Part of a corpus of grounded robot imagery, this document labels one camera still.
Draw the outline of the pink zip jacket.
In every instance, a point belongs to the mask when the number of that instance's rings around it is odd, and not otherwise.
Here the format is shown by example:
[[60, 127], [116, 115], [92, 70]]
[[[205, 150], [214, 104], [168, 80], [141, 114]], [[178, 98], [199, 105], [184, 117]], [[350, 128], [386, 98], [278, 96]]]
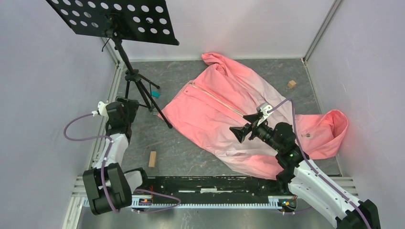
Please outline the pink zip jacket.
[[294, 115], [291, 102], [252, 69], [215, 52], [204, 53], [201, 58], [207, 68], [162, 111], [173, 127], [197, 146], [235, 172], [275, 179], [282, 170], [276, 150], [259, 139], [239, 143], [229, 130], [244, 126], [244, 115], [254, 114], [258, 106], [268, 103], [276, 108], [268, 125], [296, 124], [299, 141], [311, 159], [337, 154], [349, 124], [344, 113], [331, 110], [324, 115]]

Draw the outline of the black perforated music stand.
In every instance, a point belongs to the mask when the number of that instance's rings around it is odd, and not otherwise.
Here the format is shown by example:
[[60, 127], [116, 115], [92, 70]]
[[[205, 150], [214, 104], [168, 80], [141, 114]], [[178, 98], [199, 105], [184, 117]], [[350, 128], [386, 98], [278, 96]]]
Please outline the black perforated music stand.
[[124, 40], [178, 46], [169, 11], [164, 0], [47, 0], [47, 3], [62, 18], [75, 34], [103, 37], [114, 43], [115, 50], [127, 67], [125, 97], [128, 97], [131, 82], [137, 86], [144, 100], [144, 107], [156, 109], [168, 128], [172, 124], [158, 107], [151, 95], [157, 84], [134, 69], [126, 54]]

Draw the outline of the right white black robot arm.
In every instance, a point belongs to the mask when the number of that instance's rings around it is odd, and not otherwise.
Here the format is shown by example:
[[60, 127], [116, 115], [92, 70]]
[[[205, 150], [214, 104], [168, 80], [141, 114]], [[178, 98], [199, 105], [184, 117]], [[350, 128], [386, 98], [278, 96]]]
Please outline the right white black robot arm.
[[240, 143], [246, 137], [258, 138], [276, 150], [276, 160], [283, 169], [276, 176], [280, 194], [291, 193], [303, 199], [335, 229], [381, 228], [377, 206], [369, 199], [361, 201], [318, 169], [300, 149], [293, 125], [279, 122], [269, 127], [260, 122], [262, 117], [262, 114], [245, 115], [247, 124], [229, 129]]

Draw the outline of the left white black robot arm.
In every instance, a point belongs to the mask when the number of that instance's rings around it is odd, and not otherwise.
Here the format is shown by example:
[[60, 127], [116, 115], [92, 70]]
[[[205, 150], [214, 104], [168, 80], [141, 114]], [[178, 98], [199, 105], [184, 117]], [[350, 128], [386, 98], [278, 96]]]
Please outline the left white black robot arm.
[[139, 102], [117, 97], [114, 102], [100, 101], [92, 116], [107, 117], [106, 144], [96, 165], [83, 173], [83, 182], [89, 206], [94, 215], [119, 212], [132, 203], [132, 193], [145, 194], [150, 181], [143, 169], [123, 172], [121, 163], [129, 146]]

